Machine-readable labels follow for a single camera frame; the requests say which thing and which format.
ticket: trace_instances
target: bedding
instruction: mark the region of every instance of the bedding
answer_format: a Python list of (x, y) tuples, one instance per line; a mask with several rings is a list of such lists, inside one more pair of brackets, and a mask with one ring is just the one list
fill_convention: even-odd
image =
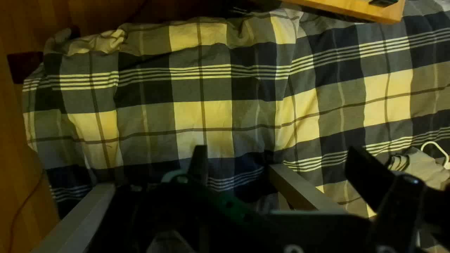
[(159, 182), (208, 145), (213, 192), (254, 200), (270, 192), (264, 166), (284, 163), (368, 217), (344, 179), (348, 147), (450, 151), (445, 0), (409, 0), (393, 26), (289, 6), (76, 40), (66, 30), (43, 54), (24, 123), (64, 211), (97, 182)]

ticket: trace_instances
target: black object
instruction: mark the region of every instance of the black object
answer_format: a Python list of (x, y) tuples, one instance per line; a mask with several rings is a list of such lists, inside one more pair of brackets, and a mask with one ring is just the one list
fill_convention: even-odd
[(374, 222), (310, 211), (258, 215), (232, 196), (209, 192), (198, 175), (208, 168), (205, 147), (194, 156), (188, 173), (167, 185), (118, 190), (88, 252), (140, 253), (164, 231), (177, 231), (194, 251), (211, 253), (421, 252), (414, 246), (421, 224), (448, 246), (448, 189), (395, 177), (362, 149), (348, 151), (346, 175), (378, 211)]

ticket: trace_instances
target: plaid fabric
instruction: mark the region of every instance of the plaid fabric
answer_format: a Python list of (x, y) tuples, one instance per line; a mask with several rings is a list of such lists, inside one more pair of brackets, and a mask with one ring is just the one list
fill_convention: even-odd
[(250, 200), (264, 166), (285, 163), (367, 217), (343, 175), (350, 145), (450, 148), (447, 0), (409, 0), (395, 26), (279, 9), (108, 34), (121, 41), (50, 38), (24, 88), (28, 142), (57, 203), (115, 169), (159, 180), (208, 145), (213, 192)]

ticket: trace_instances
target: metal bar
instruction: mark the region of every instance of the metal bar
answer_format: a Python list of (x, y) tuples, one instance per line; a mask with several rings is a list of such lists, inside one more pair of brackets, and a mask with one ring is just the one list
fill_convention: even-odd
[(115, 193), (115, 186), (95, 186), (56, 228), (35, 248), (33, 253), (83, 253), (97, 232)]
[(270, 166), (268, 180), (295, 210), (336, 211), (344, 214), (344, 210), (336, 203), (282, 165)]

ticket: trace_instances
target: cable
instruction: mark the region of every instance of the cable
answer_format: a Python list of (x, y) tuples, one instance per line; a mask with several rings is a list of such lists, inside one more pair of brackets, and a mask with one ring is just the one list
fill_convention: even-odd
[(24, 207), (28, 204), (29, 199), (38, 192), (42, 180), (43, 180), (43, 176), (45, 176), (45, 170), (42, 169), (40, 172), (40, 176), (36, 182), (36, 185), (32, 187), (32, 190), (29, 192), (29, 194), (26, 196), (26, 199), (18, 206), (18, 210), (15, 211), (14, 217), (12, 217), (12, 221), (11, 221), (11, 225), (9, 225), (9, 239), (8, 239), (8, 246), (7, 246), (7, 253), (11, 253), (12, 251), (12, 242), (14, 242), (14, 227), (15, 227), (15, 222), (18, 220), (18, 215), (22, 213)]

